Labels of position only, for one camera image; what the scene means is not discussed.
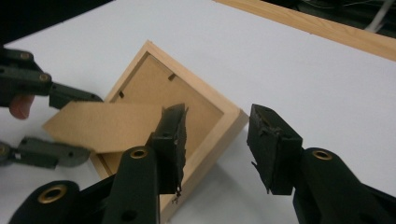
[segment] white tabletop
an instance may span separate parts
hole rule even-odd
[[[210,0],[118,0],[7,45],[35,55],[54,81],[105,97],[151,40],[249,114],[273,108],[304,147],[338,154],[361,182],[396,195],[396,63]],[[36,97],[31,117],[0,109],[0,139],[49,139],[56,113]],[[246,144],[232,142],[171,223],[297,223],[291,196],[267,195]],[[0,169],[0,223],[52,180],[82,189],[99,180],[92,164],[55,171]]]

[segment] frame backing board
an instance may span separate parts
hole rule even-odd
[[[175,195],[161,195],[161,223],[176,212],[248,122],[248,115],[240,108],[149,41],[127,67],[106,102],[164,107],[184,103],[189,109],[182,196],[175,204],[172,203]],[[92,156],[102,178],[117,172],[120,155]]]

